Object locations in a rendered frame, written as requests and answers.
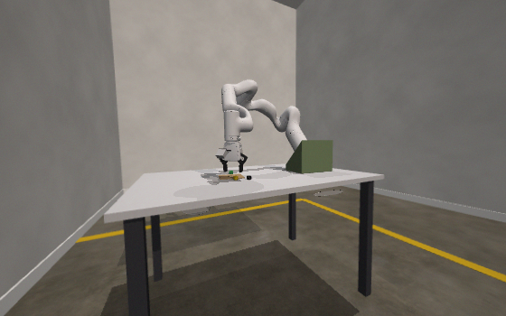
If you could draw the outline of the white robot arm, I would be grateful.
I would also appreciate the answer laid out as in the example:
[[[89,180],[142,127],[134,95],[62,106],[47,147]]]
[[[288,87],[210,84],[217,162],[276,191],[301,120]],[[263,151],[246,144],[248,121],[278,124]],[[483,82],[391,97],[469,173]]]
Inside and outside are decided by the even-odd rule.
[[[278,132],[286,131],[286,137],[295,151],[302,140],[307,140],[299,127],[299,110],[291,106],[280,117],[276,117],[276,108],[270,102],[265,99],[251,101],[257,91],[258,84],[251,79],[238,84],[225,84],[222,87],[224,141],[238,142],[241,140],[241,132],[252,131],[253,120],[249,111],[256,110],[267,116]]]

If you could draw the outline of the tan square mat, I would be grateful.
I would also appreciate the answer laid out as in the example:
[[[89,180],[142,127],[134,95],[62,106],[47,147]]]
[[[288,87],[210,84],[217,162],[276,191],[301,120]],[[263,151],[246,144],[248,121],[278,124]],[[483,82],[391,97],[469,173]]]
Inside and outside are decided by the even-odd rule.
[[[242,179],[242,178],[245,178],[243,175],[241,174],[224,174],[224,175],[218,175],[220,180],[228,180],[228,179],[233,179],[233,176],[238,176],[238,179]]]

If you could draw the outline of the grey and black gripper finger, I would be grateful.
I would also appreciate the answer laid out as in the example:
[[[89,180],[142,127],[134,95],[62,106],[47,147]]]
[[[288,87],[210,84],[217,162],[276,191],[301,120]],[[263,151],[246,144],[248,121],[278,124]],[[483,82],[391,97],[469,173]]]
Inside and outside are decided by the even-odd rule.
[[[227,165],[228,161],[223,161],[222,159],[220,159],[220,162],[223,164],[223,171],[227,172],[228,171],[228,165]]]
[[[246,162],[248,157],[246,155],[244,155],[243,153],[240,153],[240,156],[242,156],[244,158],[243,161],[241,159],[238,161],[239,162],[239,172],[242,172],[243,171],[243,164]]]

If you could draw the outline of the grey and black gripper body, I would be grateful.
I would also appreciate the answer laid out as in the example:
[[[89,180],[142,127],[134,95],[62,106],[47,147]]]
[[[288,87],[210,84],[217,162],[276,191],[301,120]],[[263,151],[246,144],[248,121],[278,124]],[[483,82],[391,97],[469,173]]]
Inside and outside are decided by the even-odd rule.
[[[231,150],[228,151],[224,161],[237,162],[240,160],[240,153],[242,153],[242,146],[240,142],[225,142],[223,149]]]

